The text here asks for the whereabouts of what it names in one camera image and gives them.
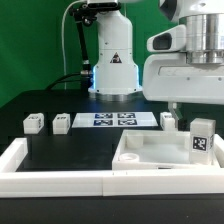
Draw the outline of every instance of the table surface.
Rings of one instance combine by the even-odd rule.
[[[0,110],[0,150],[3,152],[16,137],[24,137],[22,121],[30,113],[41,112],[45,115],[45,127],[38,135],[25,136],[29,154],[18,171],[110,170],[124,128],[77,128],[66,136],[54,136],[52,121],[56,114],[69,113],[73,120],[76,113],[153,112],[158,121],[163,111],[167,111],[167,103],[143,98],[115,103],[91,100],[74,90],[28,91]],[[0,223],[223,223],[223,220],[224,194],[0,199]]]

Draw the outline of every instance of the white container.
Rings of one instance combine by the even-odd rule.
[[[131,136],[139,147],[130,147]],[[191,164],[189,160],[190,132],[125,130],[112,161],[113,170],[143,169],[210,169],[220,168],[215,154],[210,165]],[[120,160],[134,154],[138,161]]]

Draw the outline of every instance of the white cube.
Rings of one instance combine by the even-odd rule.
[[[160,125],[163,131],[177,131],[177,128],[175,127],[175,119],[172,117],[171,113],[160,113]]]
[[[53,120],[53,133],[54,135],[66,135],[70,126],[70,114],[58,114]]]
[[[215,120],[195,119],[191,122],[189,159],[193,164],[209,165],[213,158]]]
[[[44,127],[44,115],[42,113],[30,114],[23,121],[24,134],[38,134]]]

